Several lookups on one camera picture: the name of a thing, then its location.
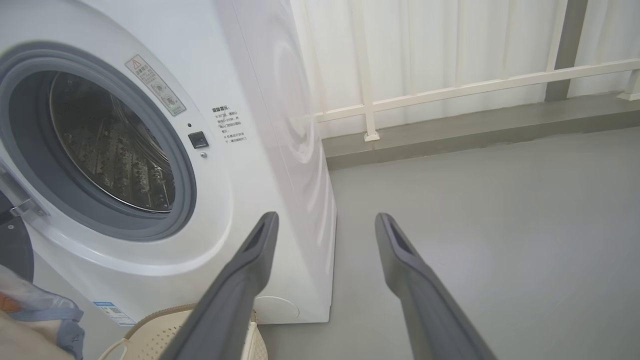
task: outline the blue and white label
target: blue and white label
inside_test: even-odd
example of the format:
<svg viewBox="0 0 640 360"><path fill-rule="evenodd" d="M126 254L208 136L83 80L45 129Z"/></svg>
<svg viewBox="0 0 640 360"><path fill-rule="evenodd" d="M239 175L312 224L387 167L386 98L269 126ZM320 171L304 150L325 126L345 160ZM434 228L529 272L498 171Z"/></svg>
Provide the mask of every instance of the blue and white label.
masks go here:
<svg viewBox="0 0 640 360"><path fill-rule="evenodd" d="M103 313L109 315L109 317L120 326L133 326L136 322L131 320L125 313L119 308L113 305L112 302L93 302L97 307L102 310Z"/></svg>

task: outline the gray rubber seal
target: gray rubber seal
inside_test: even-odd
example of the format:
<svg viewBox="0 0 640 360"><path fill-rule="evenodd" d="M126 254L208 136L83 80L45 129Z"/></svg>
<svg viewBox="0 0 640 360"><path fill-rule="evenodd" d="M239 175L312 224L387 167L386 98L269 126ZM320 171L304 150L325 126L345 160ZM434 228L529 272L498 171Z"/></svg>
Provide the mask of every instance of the gray rubber seal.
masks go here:
<svg viewBox="0 0 640 360"><path fill-rule="evenodd" d="M91 184L54 138L47 91L51 75L86 78L131 108L165 151L174 176L169 213L149 213L122 204ZM196 201L193 168L162 111L129 78L104 61L54 43L16 47L0 58L0 139L22 175L51 204L80 224L131 241L165 238L189 220Z"/></svg>

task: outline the horizontal rail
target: horizontal rail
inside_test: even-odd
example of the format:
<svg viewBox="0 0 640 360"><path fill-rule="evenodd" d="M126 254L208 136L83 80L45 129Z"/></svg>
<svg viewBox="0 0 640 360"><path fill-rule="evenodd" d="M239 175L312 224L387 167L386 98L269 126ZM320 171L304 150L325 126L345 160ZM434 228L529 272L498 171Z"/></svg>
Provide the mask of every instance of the horizontal rail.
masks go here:
<svg viewBox="0 0 640 360"><path fill-rule="evenodd" d="M402 108L403 106L422 104L424 102L451 99L453 97L480 94L483 92L503 90L508 88L518 88L527 85L549 83L551 81L584 78L586 76L610 74L612 72L637 69L640 69L640 59L614 61L603 63L600 65L570 67L549 72L537 72L534 74L513 76L507 79L489 80L480 83L462 85L456 88L444 88L422 92L415 95L400 96L382 101L374 101L373 111ZM355 105L349 106L347 108L327 111L325 113L318 113L316 114L316 117L318 122L325 122L355 115L363 115L364 113L364 105Z"/></svg>

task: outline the white wall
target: white wall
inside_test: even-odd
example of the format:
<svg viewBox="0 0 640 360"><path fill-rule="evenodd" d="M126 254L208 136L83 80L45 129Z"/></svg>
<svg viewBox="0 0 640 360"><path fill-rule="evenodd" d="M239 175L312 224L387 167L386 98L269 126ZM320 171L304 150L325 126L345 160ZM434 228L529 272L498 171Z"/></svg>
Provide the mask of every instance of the white wall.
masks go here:
<svg viewBox="0 0 640 360"><path fill-rule="evenodd" d="M640 56L640 1L609 0L611 26L602 61ZM411 89L408 0L363 0L374 101L454 86L457 1L413 0L415 76ZM362 104L349 0L291 0L318 112ZM508 0L464 0L460 83L502 73ZM509 34L508 75L544 71L557 0L515 0ZM607 0L590 0L577 65L595 63ZM304 21L305 9L309 19ZM629 73L572 81L569 96L622 90ZM545 85L499 90L375 113L378 128L544 100ZM319 124L323 138L365 131L359 115Z"/></svg>

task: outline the stainless steel drum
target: stainless steel drum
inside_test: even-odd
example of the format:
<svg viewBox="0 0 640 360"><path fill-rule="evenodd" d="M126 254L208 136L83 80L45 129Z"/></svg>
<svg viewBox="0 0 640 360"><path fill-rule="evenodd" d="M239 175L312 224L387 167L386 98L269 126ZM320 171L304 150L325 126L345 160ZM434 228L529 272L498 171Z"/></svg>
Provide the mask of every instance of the stainless steel drum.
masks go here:
<svg viewBox="0 0 640 360"><path fill-rule="evenodd" d="M87 79L59 72L49 108L60 144L93 184L129 206L171 210L175 185L169 161L124 102Z"/></svg>

